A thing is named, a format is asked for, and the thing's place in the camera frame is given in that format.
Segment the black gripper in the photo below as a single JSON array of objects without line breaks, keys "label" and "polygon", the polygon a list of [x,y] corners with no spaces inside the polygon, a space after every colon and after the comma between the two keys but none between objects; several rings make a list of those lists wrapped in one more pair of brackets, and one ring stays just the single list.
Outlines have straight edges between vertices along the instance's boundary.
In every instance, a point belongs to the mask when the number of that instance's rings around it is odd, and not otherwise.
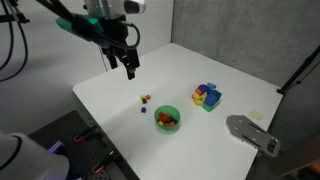
[{"label": "black gripper", "polygon": [[[135,78],[135,70],[140,66],[137,46],[140,43],[140,31],[136,25],[127,21],[125,16],[115,19],[99,19],[103,28],[103,34],[114,41],[113,45],[103,48],[102,52],[109,60],[111,69],[118,67],[117,59],[126,68],[128,80]],[[133,28],[137,34],[136,42],[133,45],[127,43],[129,28]]]}]

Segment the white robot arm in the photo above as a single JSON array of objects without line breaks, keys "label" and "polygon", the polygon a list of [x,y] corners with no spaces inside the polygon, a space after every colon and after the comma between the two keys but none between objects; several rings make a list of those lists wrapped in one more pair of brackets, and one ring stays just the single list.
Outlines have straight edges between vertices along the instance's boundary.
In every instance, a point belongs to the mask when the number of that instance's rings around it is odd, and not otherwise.
[{"label": "white robot arm", "polygon": [[[145,0],[84,0],[85,15],[70,12],[60,0],[36,0],[57,15],[57,25],[98,45],[113,69],[121,62],[129,79],[140,66],[136,43],[126,42],[128,29],[136,26],[126,20],[142,14]],[[0,135],[0,180],[66,180],[70,161],[64,155],[45,149],[22,133]]]}]

